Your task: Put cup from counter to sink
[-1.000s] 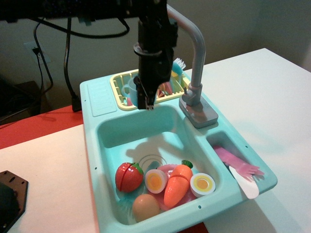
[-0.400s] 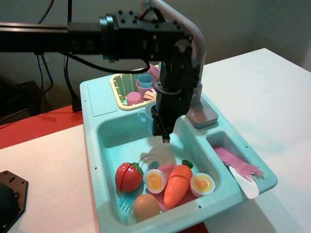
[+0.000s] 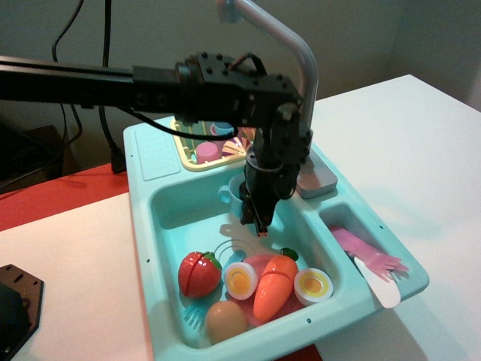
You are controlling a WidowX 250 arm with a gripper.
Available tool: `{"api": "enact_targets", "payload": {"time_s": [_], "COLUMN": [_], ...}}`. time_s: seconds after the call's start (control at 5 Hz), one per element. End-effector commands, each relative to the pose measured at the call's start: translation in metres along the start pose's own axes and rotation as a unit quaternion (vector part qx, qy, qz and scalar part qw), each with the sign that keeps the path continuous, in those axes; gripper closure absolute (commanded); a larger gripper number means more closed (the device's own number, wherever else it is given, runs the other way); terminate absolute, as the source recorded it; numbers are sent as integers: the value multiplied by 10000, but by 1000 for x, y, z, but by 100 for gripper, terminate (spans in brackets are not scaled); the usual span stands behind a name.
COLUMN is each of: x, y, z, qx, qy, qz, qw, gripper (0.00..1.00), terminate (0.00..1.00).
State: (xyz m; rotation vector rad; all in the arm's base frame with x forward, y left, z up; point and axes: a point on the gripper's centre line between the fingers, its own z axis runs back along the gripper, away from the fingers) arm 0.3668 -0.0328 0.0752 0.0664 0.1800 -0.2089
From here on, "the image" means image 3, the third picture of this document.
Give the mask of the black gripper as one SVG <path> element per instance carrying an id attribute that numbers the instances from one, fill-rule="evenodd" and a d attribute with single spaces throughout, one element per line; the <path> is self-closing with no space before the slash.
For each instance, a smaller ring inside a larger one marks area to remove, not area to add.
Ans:
<path id="1" fill-rule="evenodd" d="M 267 237 L 277 203 L 292 197 L 299 171 L 299 163 L 262 165 L 250 148 L 246 154 L 244 183 L 239 186 L 240 223 L 256 223 L 258 237 Z"/>

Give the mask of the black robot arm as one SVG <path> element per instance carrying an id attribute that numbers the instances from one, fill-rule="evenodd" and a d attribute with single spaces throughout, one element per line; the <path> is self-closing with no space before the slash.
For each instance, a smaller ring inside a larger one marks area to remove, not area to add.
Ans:
<path id="1" fill-rule="evenodd" d="M 147 121 L 150 113 L 173 114 L 190 125 L 223 121 L 254 128 L 247 151 L 240 221 L 265 236 L 278 201 L 290 198 L 309 155 L 312 132 L 301 119 L 303 100 L 287 77 L 269 75 L 258 59 L 200 53 L 174 69 L 82 68 L 4 56 L 1 98 L 18 102 L 108 106 Z"/>

